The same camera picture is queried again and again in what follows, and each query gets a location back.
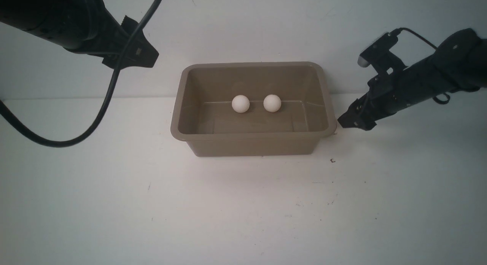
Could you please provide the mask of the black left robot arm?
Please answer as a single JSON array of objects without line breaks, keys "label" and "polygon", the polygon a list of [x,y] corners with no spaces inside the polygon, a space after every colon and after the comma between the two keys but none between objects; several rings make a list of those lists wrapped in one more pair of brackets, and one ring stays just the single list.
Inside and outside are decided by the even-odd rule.
[{"label": "black left robot arm", "polygon": [[138,26],[130,17],[119,24],[103,0],[0,0],[0,18],[69,52],[102,57],[112,69]]}]

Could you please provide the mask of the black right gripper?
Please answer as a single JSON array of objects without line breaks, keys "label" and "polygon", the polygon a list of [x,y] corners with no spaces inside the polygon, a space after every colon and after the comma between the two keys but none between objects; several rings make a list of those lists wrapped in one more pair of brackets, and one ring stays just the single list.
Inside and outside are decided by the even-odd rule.
[{"label": "black right gripper", "polygon": [[392,116],[409,107],[404,84],[405,73],[388,77],[376,76],[370,81],[368,92],[355,100],[337,120],[344,129],[372,130],[376,121]]}]

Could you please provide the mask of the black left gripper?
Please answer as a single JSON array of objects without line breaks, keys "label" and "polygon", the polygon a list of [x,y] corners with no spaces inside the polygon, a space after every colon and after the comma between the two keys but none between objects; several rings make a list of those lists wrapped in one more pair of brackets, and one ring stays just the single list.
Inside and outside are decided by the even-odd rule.
[{"label": "black left gripper", "polygon": [[[76,53],[102,57],[102,64],[114,69],[131,33],[139,23],[125,16],[119,24],[105,7],[103,0],[68,0],[73,25],[68,30],[70,44],[63,48]],[[127,67],[152,68],[159,52],[139,33],[127,49],[121,69]]]}]

